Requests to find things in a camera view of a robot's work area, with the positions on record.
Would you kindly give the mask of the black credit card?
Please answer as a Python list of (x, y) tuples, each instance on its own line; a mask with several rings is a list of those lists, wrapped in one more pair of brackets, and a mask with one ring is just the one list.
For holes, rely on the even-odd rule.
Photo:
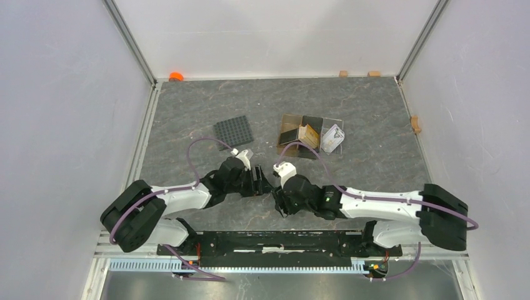
[(299, 137), (299, 128), (282, 132), (278, 138), (278, 145), (285, 145), (296, 142)]

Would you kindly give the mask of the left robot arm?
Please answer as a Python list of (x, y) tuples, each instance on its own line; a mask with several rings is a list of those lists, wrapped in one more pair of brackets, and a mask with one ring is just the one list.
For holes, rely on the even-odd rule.
[(131, 183), (101, 214), (100, 222), (110, 233), (109, 242), (125, 253), (144, 244), (168, 244), (180, 254), (196, 248), (196, 237), (184, 221), (171, 214), (207, 209), (222, 203), (228, 194), (243, 198), (269, 194), (274, 189), (261, 166), (250, 167), (229, 157), (197, 182), (181, 186), (150, 186), (139, 179)]

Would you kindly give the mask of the black card holder wallet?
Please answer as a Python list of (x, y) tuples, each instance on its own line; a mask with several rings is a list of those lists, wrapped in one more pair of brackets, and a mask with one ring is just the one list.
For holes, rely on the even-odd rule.
[(285, 205), (285, 198), (284, 198), (282, 187), (281, 186), (275, 187), (274, 189), (271, 190), (271, 194), (274, 198), (275, 210), (284, 218), (286, 205)]

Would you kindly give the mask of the amber and black organizer box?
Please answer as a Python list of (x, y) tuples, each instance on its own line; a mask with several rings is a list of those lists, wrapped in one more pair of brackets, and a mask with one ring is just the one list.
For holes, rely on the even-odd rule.
[(288, 144), (293, 142), (312, 146), (313, 151), (320, 151), (320, 141), (324, 119), (297, 114), (283, 114), (280, 133), (277, 138), (277, 154), (281, 154)]

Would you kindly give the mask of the orange card stack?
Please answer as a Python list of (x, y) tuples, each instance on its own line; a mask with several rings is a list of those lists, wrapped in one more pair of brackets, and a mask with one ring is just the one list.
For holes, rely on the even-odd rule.
[(298, 141), (315, 149), (319, 147), (319, 134), (309, 124), (299, 126)]

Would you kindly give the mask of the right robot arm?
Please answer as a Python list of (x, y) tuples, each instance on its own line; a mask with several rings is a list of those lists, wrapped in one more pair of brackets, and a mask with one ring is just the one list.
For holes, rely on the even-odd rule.
[(467, 233), (474, 227), (468, 205), (437, 184), (425, 184), (420, 191), (373, 192), (319, 187), (297, 174), (282, 180), (272, 195), (275, 208), (285, 216), (309, 211), (327, 220), (366, 218), (361, 247), (369, 255), (417, 243), (465, 251)]

